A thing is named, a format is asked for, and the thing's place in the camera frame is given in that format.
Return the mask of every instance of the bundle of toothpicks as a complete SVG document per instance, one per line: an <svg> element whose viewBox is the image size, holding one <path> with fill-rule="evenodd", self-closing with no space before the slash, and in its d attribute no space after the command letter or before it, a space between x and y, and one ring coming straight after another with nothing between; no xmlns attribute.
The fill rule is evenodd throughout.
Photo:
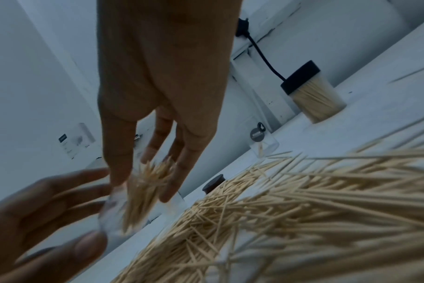
<svg viewBox="0 0 424 283"><path fill-rule="evenodd" d="M424 118L345 156L268 157L113 282L424 282Z"/></svg>

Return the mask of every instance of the person's left hand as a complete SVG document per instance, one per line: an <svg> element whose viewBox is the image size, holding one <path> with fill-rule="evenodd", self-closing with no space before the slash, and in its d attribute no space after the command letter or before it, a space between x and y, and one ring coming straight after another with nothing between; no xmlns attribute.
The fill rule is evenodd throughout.
<svg viewBox="0 0 424 283"><path fill-rule="evenodd" d="M109 184L73 188L101 179L108 169L84 170L37 181L0 202L0 283L66 282L106 249L102 232L18 260L56 230L96 214Z"/></svg>

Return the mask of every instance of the white table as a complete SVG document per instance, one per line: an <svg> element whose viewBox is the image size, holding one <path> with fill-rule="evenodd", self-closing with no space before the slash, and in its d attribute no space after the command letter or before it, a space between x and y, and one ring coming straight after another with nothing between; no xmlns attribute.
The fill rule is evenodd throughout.
<svg viewBox="0 0 424 283"><path fill-rule="evenodd" d="M341 155L424 116L424 24L389 48L336 89L347 108L324 122L311 124L300 114L274 133L276 152L302 151L309 156ZM221 172L229 179L257 161L246 152ZM190 207L203 198L202 186L185 197ZM166 225L161 216L73 280L109 283Z"/></svg>

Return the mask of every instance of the fingernail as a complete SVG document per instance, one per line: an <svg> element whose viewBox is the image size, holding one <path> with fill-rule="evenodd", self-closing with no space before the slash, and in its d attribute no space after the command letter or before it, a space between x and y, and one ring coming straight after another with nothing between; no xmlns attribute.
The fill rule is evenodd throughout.
<svg viewBox="0 0 424 283"><path fill-rule="evenodd" d="M76 245L74 254L77 260L85 261L99 254L100 249L104 248L104 234L99 231L93 231L84 236Z"/></svg>

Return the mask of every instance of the black cap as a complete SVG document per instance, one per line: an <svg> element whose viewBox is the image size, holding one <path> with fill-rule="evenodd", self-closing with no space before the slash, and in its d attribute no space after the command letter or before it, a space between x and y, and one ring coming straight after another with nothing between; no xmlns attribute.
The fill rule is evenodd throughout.
<svg viewBox="0 0 424 283"><path fill-rule="evenodd" d="M302 67L297 69L288 77L280 86L288 94L292 94L296 89L300 88L309 79L317 75L321 70L313 61L308 61Z"/></svg>

